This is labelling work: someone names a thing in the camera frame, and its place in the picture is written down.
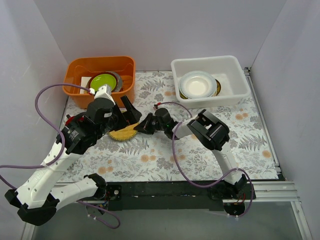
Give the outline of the round bamboo mat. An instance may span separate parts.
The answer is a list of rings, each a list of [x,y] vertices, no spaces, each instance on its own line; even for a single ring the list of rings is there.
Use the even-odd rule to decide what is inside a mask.
[[[138,131],[134,128],[139,124],[139,122],[126,126],[125,128],[117,131],[110,131],[108,136],[118,142],[125,142],[132,139]]]

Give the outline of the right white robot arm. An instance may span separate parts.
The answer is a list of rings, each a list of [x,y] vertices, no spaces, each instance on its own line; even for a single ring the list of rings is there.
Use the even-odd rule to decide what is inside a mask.
[[[163,131],[171,139],[175,161],[177,160],[175,141],[189,135],[195,135],[198,141],[214,154],[223,175],[211,184],[200,185],[188,179],[182,172],[181,174],[187,182],[197,188],[222,189],[222,194],[232,199],[237,199],[244,194],[248,178],[244,170],[237,168],[229,144],[230,130],[224,122],[208,110],[203,109],[196,116],[183,122],[177,122],[171,117],[167,109],[160,108],[155,113],[149,113],[134,129],[148,135],[154,134],[155,131]]]

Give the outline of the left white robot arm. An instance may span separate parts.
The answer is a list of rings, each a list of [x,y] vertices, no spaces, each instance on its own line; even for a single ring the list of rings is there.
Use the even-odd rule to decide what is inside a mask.
[[[67,117],[62,135],[56,137],[40,167],[23,185],[9,189],[4,195],[17,208],[22,221],[41,226],[68,204],[84,198],[101,200],[106,196],[107,183],[97,173],[85,175],[82,180],[61,188],[55,185],[64,172],[106,133],[140,121],[142,113],[128,97],[121,97],[121,101],[125,111],[112,100],[99,97],[87,106],[86,111]]]

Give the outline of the yellow black patterned plate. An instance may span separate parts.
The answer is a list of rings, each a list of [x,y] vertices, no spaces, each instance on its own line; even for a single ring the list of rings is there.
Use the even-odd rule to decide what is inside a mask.
[[[221,92],[222,86],[221,86],[221,83],[217,79],[215,79],[215,81],[216,81],[216,94],[215,95],[218,96],[219,93]]]

